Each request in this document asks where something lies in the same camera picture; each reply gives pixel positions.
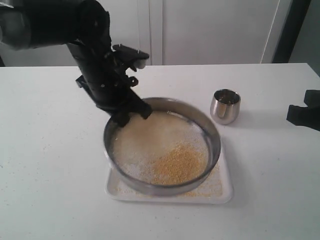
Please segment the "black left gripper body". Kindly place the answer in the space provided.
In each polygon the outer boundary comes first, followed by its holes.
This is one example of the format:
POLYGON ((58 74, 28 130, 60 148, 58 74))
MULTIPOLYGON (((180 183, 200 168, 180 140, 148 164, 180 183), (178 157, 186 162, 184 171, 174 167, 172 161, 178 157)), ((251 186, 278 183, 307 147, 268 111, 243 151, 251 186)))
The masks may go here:
POLYGON ((141 98, 132 87, 139 81, 126 74, 129 68, 115 58, 112 47, 94 49, 76 42, 67 47, 82 73, 78 85, 99 109, 107 113, 120 110, 135 113, 135 103, 141 98))

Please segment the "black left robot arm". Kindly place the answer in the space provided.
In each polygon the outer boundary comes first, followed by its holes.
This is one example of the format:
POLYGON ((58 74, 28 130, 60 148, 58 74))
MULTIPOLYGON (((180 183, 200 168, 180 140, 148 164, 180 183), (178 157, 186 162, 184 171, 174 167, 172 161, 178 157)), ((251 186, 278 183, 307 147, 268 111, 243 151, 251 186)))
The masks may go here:
POLYGON ((112 45, 110 14, 96 0, 3 0, 0 42, 14 50, 66 45, 81 71, 78 86, 121 127, 132 114, 152 113, 133 91, 138 79, 126 73, 144 68, 150 56, 112 45))

